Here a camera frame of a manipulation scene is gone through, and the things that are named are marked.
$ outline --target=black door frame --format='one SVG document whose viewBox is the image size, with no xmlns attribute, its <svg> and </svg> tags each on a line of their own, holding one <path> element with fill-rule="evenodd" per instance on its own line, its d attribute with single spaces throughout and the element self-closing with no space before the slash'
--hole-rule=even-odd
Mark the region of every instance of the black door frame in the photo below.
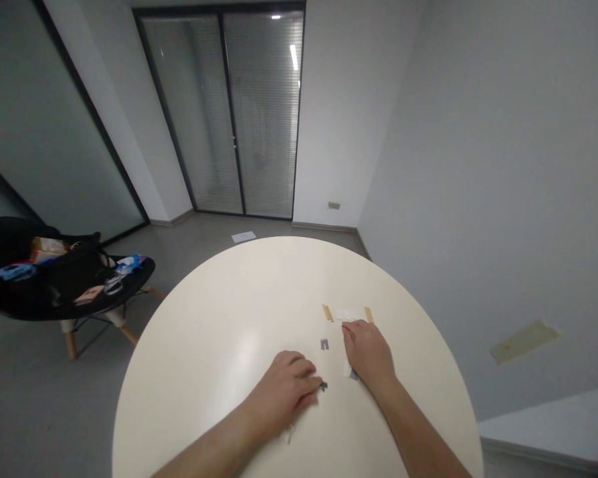
<svg viewBox="0 0 598 478">
<path fill-rule="evenodd" d="M 140 40 L 142 42 L 142 48 L 144 49 L 144 54 L 146 55 L 146 60 L 148 62 L 148 67 L 151 71 L 151 76 L 153 78 L 153 84 L 155 85 L 155 90 L 157 91 L 157 96 L 159 97 L 159 102 L 161 104 L 162 111 L 164 112 L 164 118 L 166 120 L 166 125 L 168 127 L 168 131 L 171 135 L 171 140 L 173 141 L 173 146 L 175 147 L 175 155 L 177 156 L 177 161 L 179 162 L 179 167 L 181 168 L 182 175 L 184 176 L 184 183 L 186 184 L 186 189 L 188 190 L 188 194 L 191 197 L 191 202 L 193 203 L 193 208 L 197 212 L 207 212 L 209 214 L 222 214 L 225 216 L 239 216 L 239 217 L 253 217 L 253 218 L 263 218 L 263 219 L 274 219 L 274 220 L 289 220 L 292 221 L 294 217 L 294 192 L 296 189 L 296 180 L 297 180 L 297 145 L 299 143 L 299 116 L 301 112 L 301 88 L 299 89 L 299 111 L 297 113 L 297 144 L 295 145 L 295 152 L 294 152 L 294 178 L 293 178 L 293 185 L 292 185 L 292 212 L 290 214 L 290 218 L 281 218 L 281 217 L 274 217 L 274 216 L 261 216 L 257 214 L 247 214 L 246 212 L 246 199 L 244 196 L 244 185 L 241 175 L 241 161 L 239 159 L 239 142 L 237 138 L 237 128 L 235 127 L 235 112 L 233 109 L 233 91 L 231 87 L 231 69 L 230 64 L 228 61 L 228 53 L 226 49 L 226 37 L 224 34 L 224 14 L 225 13 L 283 13 L 289 11 L 301 11 L 304 13 L 304 24 L 303 24 L 303 31 L 302 31 L 302 45 L 304 41 L 304 33 L 306 31 L 306 1 L 273 1 L 273 2 L 266 2 L 266 3 L 233 3 L 229 5 L 187 5 L 187 6 L 180 6 L 180 7 L 138 7 L 132 9 L 133 16 L 135 17 L 135 23 L 138 28 L 138 33 L 140 34 Z M 148 42 L 148 37 L 146 35 L 146 30 L 144 29 L 144 24 L 142 23 L 143 19 L 158 19 L 158 18 L 180 18 L 180 17 L 192 17 L 195 15 L 216 15 L 217 22 L 219 25 L 219 39 L 221 42 L 221 53 L 223 57 L 224 63 L 224 76 L 226 79 L 226 90 L 228 95 L 228 105 L 231 115 L 231 127 L 233 129 L 233 145 L 235 146 L 235 161 L 237 163 L 237 177 L 239 180 L 239 194 L 241 196 L 241 209 L 242 214 L 238 214 L 235 212 L 220 212 L 220 211 L 211 211 L 211 210 L 203 210 L 199 209 L 197 206 L 197 201 L 195 200 L 195 193 L 193 192 L 193 186 L 190 181 L 190 176 L 188 175 L 188 170 L 186 168 L 186 164 L 184 163 L 183 155 L 181 152 L 181 148 L 179 146 L 179 141 L 177 140 L 177 133 L 175 132 L 175 126 L 173 124 L 173 120 L 171 118 L 171 114 L 168 108 L 168 104 L 166 102 L 166 96 L 164 94 L 163 87 L 161 85 L 161 81 L 159 79 L 159 74 L 157 72 L 157 66 L 155 64 L 155 58 L 151 53 L 150 44 Z M 299 81 L 301 82 L 302 75 L 304 73 L 303 69 L 304 63 L 304 54 L 303 54 L 303 46 L 302 46 L 302 55 L 301 55 L 301 66 L 300 66 L 300 73 L 299 73 Z"/>
<path fill-rule="evenodd" d="M 128 188 L 128 191 L 131 194 L 133 201 L 135 202 L 135 205 L 137 206 L 137 208 L 142 216 L 142 220 L 143 220 L 142 223 L 130 228 L 129 230 L 123 231 L 120 234 L 117 234 L 116 236 L 114 236 L 110 239 L 107 239 L 106 241 L 104 241 L 102 243 L 103 246 L 107 246 L 107 245 L 112 244 L 113 242 L 115 242 L 123 237 L 126 237 L 129 234 L 132 234 L 133 232 L 143 228 L 144 226 L 148 225 L 150 223 L 150 221 L 149 221 L 148 215 L 146 214 L 146 210 L 144 209 L 144 206 L 140 200 L 140 197 L 138 196 L 137 191 L 133 187 L 133 183 L 131 183 L 131 180 L 130 180 L 126 170 L 124 169 L 122 160 L 120 160 L 120 156 L 118 155 L 118 152 L 116 151 L 115 147 L 113 146 L 113 142 L 111 141 L 111 138 L 109 137 L 108 132 L 106 131 L 106 128 L 104 127 L 104 124 L 102 123 L 102 119 L 98 115 L 95 105 L 93 104 L 93 101 L 91 100 L 90 96 L 88 95 L 88 92 L 86 91 L 86 87 L 84 86 L 84 83 L 82 83 L 82 79 L 80 78 L 80 75 L 79 75 L 77 69 L 75 68 L 75 65 L 73 64 L 73 61 L 71 60 L 71 57 L 69 56 L 68 51 L 67 51 L 66 47 L 64 46 L 64 43 L 62 42 L 60 34 L 59 34 L 57 28 L 55 27 L 55 24 L 53 23 L 51 16 L 49 15 L 49 11 L 47 10 L 43 0 L 33 0 L 33 5 L 40 17 L 40 20 L 42 21 L 42 23 L 45 26 L 45 29 L 47 30 L 47 33 L 48 33 L 56 51 L 60 55 L 60 58 L 62 59 L 62 63 L 64 64 L 66 71 L 68 72 L 69 76 L 71 77 L 76 89 L 78 90 L 80 98 L 84 102 L 84 105 L 86 106 L 86 109 L 88 110 L 92 121 L 95 123 L 95 126 L 97 127 L 98 132 L 100 133 L 100 136 L 102 137 L 102 141 L 106 145 L 106 148 L 107 148 L 109 154 L 111 155 L 111 158 L 113 158 L 113 162 L 115 163 L 115 166 L 117 167 L 120 175 L 122 176 L 122 180 L 124 181 L 124 184 Z M 13 186 L 11 186 L 9 184 L 9 182 L 4 178 L 4 176 L 1 173 L 0 173 L 0 190 L 5 194 L 5 196 L 8 198 L 8 200 L 10 200 L 17 208 L 19 208 L 23 212 L 24 215 L 28 216 L 32 220 L 39 221 L 42 224 L 45 223 L 44 220 L 35 212 L 35 210 L 13 188 Z"/>
</svg>

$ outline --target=chair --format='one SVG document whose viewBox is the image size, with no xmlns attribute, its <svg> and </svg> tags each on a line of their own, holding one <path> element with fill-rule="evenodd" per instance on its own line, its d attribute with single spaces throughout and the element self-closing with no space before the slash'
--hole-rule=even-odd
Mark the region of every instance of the chair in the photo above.
<svg viewBox="0 0 598 478">
<path fill-rule="evenodd" d="M 21 218 L 0 218 L 0 267 L 12 264 L 18 260 L 29 257 L 31 241 L 35 236 L 59 237 L 59 231 L 49 226 Z M 110 259 L 118 261 L 124 256 L 109 256 Z M 84 305 L 75 305 L 68 301 L 58 307 L 51 307 L 47 304 L 35 303 L 33 298 L 22 293 L 5 293 L 3 281 L 0 279 L 0 313 L 14 319 L 26 321 L 60 321 L 60 326 L 66 338 L 68 355 L 71 360 L 77 358 L 74 333 L 89 319 L 105 320 L 97 317 L 103 315 L 106 320 L 115 325 L 134 345 L 138 343 L 137 337 L 126 326 L 124 317 L 126 302 L 133 296 L 152 293 L 164 299 L 164 294 L 156 291 L 147 284 L 153 271 L 155 262 L 146 257 L 141 266 L 136 268 L 132 274 L 124 277 L 122 289 L 114 295 L 100 293 L 92 302 Z M 123 307 L 123 313 L 115 309 Z"/>
</svg>

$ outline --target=baseboard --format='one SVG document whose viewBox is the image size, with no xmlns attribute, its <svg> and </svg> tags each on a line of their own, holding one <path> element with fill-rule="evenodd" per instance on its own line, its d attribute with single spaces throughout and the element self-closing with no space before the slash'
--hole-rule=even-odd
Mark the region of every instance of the baseboard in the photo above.
<svg viewBox="0 0 598 478">
<path fill-rule="evenodd" d="M 585 460 L 582 458 L 564 455 L 562 453 L 556 453 L 554 451 L 532 448 L 492 438 L 481 437 L 480 442 L 484 451 L 495 451 L 521 458 L 543 461 L 545 463 L 560 465 L 562 467 L 582 471 L 589 475 L 598 476 L 598 462 L 596 461 Z"/>
<path fill-rule="evenodd" d="M 361 248 L 361 251 L 363 251 L 363 255 L 365 256 L 366 259 L 368 259 L 370 262 L 372 262 L 372 259 L 370 258 L 370 254 L 367 251 L 367 248 L 365 247 L 365 244 L 363 243 L 363 239 L 361 239 L 361 235 L 359 234 L 359 230 L 357 228 L 348 227 L 348 226 L 330 226 L 328 224 L 314 224 L 312 222 L 296 222 L 296 221 L 292 221 L 290 223 L 290 225 L 292 227 L 330 230 L 330 231 L 335 231 L 335 232 L 348 232 L 350 234 L 354 234 L 354 236 L 357 239 L 357 243 L 359 244 L 359 247 Z"/>
<path fill-rule="evenodd" d="M 182 214 L 177 216 L 175 219 L 170 220 L 170 221 L 164 221 L 164 220 L 160 220 L 160 219 L 151 219 L 151 224 L 154 226 L 167 226 L 167 227 L 176 226 L 177 224 L 179 224 L 181 221 L 186 219 L 188 216 L 190 216 L 194 212 L 195 212 L 195 209 L 191 208 L 188 211 L 183 212 Z"/>
</svg>

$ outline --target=wooden chair leg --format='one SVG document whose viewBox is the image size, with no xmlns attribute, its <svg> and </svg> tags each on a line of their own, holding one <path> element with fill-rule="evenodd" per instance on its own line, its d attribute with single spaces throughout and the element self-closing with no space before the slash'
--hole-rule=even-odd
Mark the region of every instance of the wooden chair leg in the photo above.
<svg viewBox="0 0 598 478">
<path fill-rule="evenodd" d="M 133 345 L 138 344 L 139 339 L 128 329 L 128 327 L 126 326 L 126 320 L 122 317 L 122 315 L 119 312 L 109 311 L 104 312 L 104 315 L 107 319 L 113 322 L 113 325 L 115 325 L 119 330 L 121 330 L 121 332 L 126 336 L 128 340 L 131 341 Z"/>
<path fill-rule="evenodd" d="M 62 327 L 62 332 L 64 333 L 64 338 L 66 339 L 68 357 L 71 359 L 71 361 L 74 361 L 78 356 L 78 352 L 75 348 L 75 337 L 73 336 L 73 321 L 60 321 L 60 326 Z"/>
<path fill-rule="evenodd" d="M 120 330 L 126 336 L 126 338 L 129 339 L 133 343 L 133 345 L 138 344 L 139 339 L 128 329 L 127 326 L 122 325 L 120 327 Z"/>
<path fill-rule="evenodd" d="M 159 297 L 161 300 L 164 300 L 166 298 L 166 295 L 163 294 L 160 291 L 155 290 L 154 288 L 152 288 L 150 285 L 145 284 L 142 286 L 142 290 L 148 293 L 153 294 L 156 297 Z"/>
</svg>

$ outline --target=person's left hand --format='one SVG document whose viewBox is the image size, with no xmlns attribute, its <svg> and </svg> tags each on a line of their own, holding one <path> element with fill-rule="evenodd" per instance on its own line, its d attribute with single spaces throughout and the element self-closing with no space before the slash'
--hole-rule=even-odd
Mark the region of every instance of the person's left hand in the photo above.
<svg viewBox="0 0 598 478">
<path fill-rule="evenodd" d="M 240 405 L 256 438 L 268 441 L 294 423 L 310 405 L 323 380 L 299 352 L 279 352 L 253 391 Z"/>
</svg>

